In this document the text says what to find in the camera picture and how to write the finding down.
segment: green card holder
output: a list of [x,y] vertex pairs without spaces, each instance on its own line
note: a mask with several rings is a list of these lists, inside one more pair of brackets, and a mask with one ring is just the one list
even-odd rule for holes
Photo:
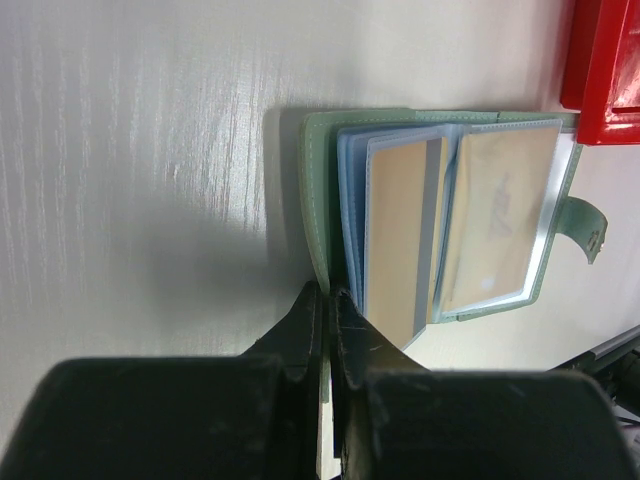
[[[563,131],[576,126],[578,115],[533,112],[466,112],[424,111],[408,108],[350,110],[313,113],[305,117],[301,127],[299,154],[300,201],[305,234],[313,267],[322,291],[347,284],[345,253],[340,221],[337,171],[337,132],[350,126],[391,123],[468,123],[492,124],[559,118]],[[590,203],[569,197],[582,145],[576,144],[569,168],[562,182],[560,196],[553,213],[542,261],[531,297],[508,305],[488,307],[460,314],[450,320],[468,320],[491,313],[520,308],[536,301],[547,267],[553,239],[562,233],[583,250],[591,264],[598,255],[607,229],[607,219]]]

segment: white surface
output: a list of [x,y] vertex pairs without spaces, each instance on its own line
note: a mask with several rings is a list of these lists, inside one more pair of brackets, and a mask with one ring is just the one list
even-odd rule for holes
[[[0,0],[0,445],[63,358],[233,354],[289,308],[290,109],[556,108],[570,4]],[[558,238],[536,306],[413,354],[545,368],[635,324],[638,153],[578,170],[611,221],[593,267]]]

